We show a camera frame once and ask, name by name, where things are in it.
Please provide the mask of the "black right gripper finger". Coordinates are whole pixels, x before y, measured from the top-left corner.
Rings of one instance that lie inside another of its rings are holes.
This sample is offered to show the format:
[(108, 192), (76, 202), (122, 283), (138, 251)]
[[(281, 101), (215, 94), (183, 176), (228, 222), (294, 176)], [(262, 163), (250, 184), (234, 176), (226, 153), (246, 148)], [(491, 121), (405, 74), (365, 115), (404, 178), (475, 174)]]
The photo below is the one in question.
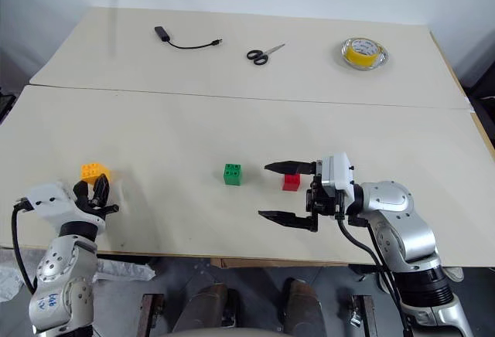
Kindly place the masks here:
[(284, 161), (273, 162), (264, 167), (265, 170), (283, 175), (315, 175), (316, 162)]
[(304, 229), (313, 233), (318, 231), (318, 218), (314, 215), (299, 217), (296, 216), (294, 213), (273, 210), (259, 211), (258, 214), (265, 219), (277, 223), (281, 226), (295, 229)]

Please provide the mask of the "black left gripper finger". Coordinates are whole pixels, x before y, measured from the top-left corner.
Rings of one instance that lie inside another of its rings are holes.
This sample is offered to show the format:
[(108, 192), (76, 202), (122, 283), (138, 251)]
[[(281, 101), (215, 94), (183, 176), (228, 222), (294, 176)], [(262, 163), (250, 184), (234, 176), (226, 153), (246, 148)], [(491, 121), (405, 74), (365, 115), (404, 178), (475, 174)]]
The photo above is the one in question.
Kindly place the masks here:
[(73, 187), (73, 193), (76, 196), (76, 201), (80, 203), (88, 202), (88, 184), (81, 180)]
[(93, 197), (90, 200), (91, 206), (106, 206), (110, 192), (110, 183), (108, 177), (102, 173), (93, 184)]

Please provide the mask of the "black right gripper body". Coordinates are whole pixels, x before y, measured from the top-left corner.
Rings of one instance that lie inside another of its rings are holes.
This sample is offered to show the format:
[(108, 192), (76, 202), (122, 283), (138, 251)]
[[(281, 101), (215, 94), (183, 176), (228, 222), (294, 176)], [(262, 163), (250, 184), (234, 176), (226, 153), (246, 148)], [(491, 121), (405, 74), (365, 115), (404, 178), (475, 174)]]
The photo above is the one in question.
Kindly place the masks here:
[(306, 191), (306, 211), (312, 217), (345, 217), (344, 191), (323, 185), (323, 162), (315, 162), (315, 175)]

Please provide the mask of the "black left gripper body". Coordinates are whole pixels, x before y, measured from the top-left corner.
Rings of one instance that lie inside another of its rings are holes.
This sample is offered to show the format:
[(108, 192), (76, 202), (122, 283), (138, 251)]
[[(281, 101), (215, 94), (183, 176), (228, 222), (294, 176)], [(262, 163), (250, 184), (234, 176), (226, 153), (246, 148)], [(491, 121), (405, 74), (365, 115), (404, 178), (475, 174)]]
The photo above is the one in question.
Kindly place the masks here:
[(88, 198), (83, 196), (78, 197), (75, 204), (79, 210), (94, 216), (107, 216), (119, 211), (117, 204), (103, 207), (92, 206)]

